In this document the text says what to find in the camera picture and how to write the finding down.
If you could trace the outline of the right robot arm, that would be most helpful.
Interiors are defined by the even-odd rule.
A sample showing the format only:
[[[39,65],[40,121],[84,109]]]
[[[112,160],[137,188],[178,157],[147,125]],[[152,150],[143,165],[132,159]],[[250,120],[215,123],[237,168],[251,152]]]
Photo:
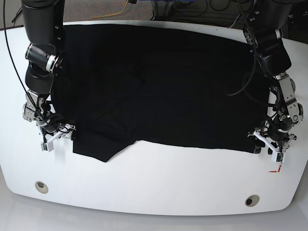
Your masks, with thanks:
[[[75,127],[63,123],[62,116],[51,112],[47,100],[55,77],[62,69],[65,30],[63,0],[24,0],[22,12],[30,44],[25,58],[28,60],[25,83],[26,103],[23,118],[35,122],[43,138],[42,149],[48,150],[54,139],[70,134]]]

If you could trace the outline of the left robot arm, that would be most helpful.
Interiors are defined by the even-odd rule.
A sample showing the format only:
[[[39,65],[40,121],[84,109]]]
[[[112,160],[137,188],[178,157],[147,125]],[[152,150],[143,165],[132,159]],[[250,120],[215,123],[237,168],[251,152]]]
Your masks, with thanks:
[[[295,97],[295,83],[286,72],[292,63],[282,41],[282,27],[294,3],[293,0],[253,0],[250,9],[245,12],[241,1],[237,1],[244,20],[243,34],[246,42],[252,46],[254,63],[250,77],[243,81],[236,94],[248,87],[257,65],[273,81],[270,90],[276,96],[276,101],[271,107],[275,114],[249,135],[255,136],[268,147],[274,162],[283,162],[290,143],[297,139],[290,130],[304,117],[303,106]]]

